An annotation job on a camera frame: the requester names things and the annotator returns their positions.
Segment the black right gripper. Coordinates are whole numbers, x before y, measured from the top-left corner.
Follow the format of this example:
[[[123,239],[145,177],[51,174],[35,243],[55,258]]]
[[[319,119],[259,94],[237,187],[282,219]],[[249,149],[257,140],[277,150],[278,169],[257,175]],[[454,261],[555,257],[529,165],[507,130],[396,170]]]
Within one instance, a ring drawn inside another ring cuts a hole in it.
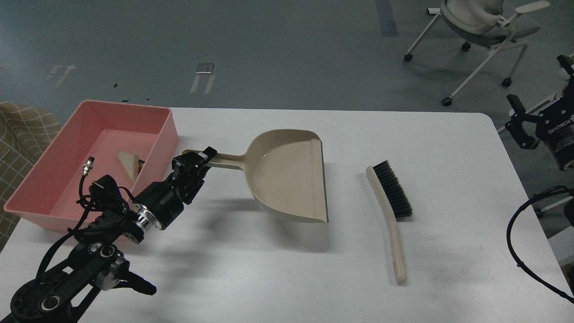
[[[505,123],[505,129],[517,145],[526,150],[536,149],[541,140],[548,153],[556,162],[560,171],[573,169],[574,162],[574,122],[573,100],[566,97],[574,96],[573,55],[558,55],[557,61],[567,78],[567,85],[562,90],[563,98],[553,101],[539,112],[537,116],[526,113],[526,109],[517,95],[506,96],[511,105],[510,121]],[[535,138],[527,133],[524,122],[537,125]]]

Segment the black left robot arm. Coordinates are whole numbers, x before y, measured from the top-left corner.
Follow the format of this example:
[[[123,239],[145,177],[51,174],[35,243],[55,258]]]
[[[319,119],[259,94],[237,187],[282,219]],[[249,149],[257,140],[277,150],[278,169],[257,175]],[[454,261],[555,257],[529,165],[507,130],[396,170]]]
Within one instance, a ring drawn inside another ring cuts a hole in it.
[[[130,270],[116,246],[120,237],[141,243],[152,227],[166,229],[190,205],[204,184],[212,147],[189,151],[172,160],[172,172],[137,196],[102,176],[84,194],[94,158],[84,164],[78,188],[83,214],[78,223],[47,250],[35,277],[10,301],[4,323],[77,323],[102,291],[129,288],[152,296],[157,288]]]

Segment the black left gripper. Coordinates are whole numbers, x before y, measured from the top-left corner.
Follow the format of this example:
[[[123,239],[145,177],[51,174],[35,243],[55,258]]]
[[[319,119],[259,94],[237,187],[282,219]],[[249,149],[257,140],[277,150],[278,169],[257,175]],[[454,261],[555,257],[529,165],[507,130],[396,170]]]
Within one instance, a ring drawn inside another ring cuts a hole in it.
[[[185,153],[172,160],[171,181],[152,182],[135,197],[156,219],[156,227],[165,230],[184,210],[184,202],[192,202],[204,185],[209,163],[217,150],[209,146],[199,153]]]

